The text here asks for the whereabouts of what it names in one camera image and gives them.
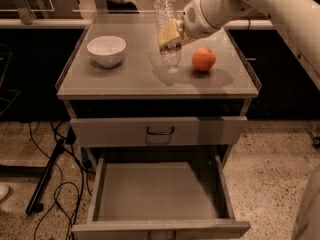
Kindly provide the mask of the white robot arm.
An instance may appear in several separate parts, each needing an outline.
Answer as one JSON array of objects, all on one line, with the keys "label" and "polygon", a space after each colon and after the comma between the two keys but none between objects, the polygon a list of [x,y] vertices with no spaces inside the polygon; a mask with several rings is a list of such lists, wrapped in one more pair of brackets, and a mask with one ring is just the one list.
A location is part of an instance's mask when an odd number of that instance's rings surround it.
[{"label": "white robot arm", "polygon": [[[314,84],[320,82],[320,7],[313,0],[192,0],[184,16],[165,25],[158,45],[167,51],[208,37],[229,22],[257,10],[266,16]],[[320,240],[320,166],[310,174],[292,229],[273,223],[251,240]]]}]

